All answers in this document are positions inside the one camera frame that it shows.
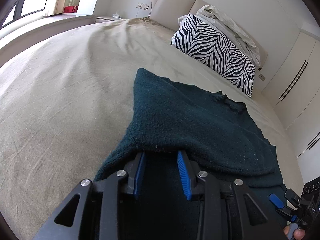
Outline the person's right hand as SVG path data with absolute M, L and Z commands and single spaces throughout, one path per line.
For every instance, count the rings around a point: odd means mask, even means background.
M 287 235 L 289 233 L 289 230 L 290 230 L 289 226 L 286 226 L 283 229 L 283 232 L 285 233 L 285 235 Z M 302 240 L 304 236 L 305 236 L 305 230 L 303 230 L 303 229 L 296 229 L 293 232 L 293 237 L 295 240 Z

